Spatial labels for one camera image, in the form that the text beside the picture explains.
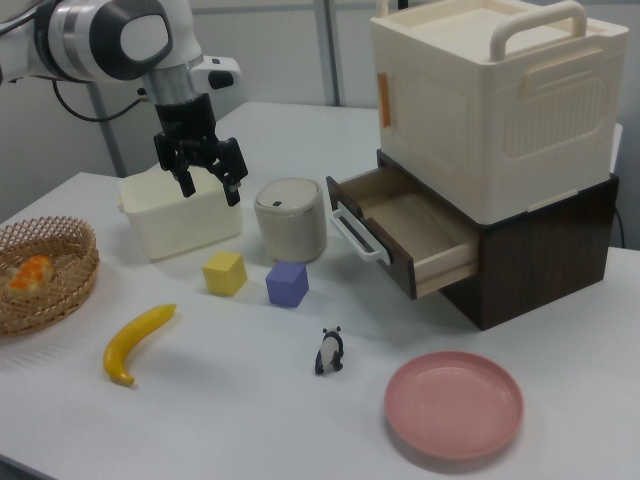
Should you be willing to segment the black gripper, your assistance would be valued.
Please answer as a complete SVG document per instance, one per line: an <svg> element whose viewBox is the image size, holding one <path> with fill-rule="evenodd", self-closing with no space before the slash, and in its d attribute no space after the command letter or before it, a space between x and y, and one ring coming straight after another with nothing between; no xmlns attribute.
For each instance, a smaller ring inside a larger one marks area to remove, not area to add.
<svg viewBox="0 0 640 480"><path fill-rule="evenodd" d="M212 168L230 207L240 202L241 181L248 169L237 140L218 140L209 94L172 105L157 105L162 131L154 136L162 168L170 168L185 198L196 192L189 165Z"/></svg>

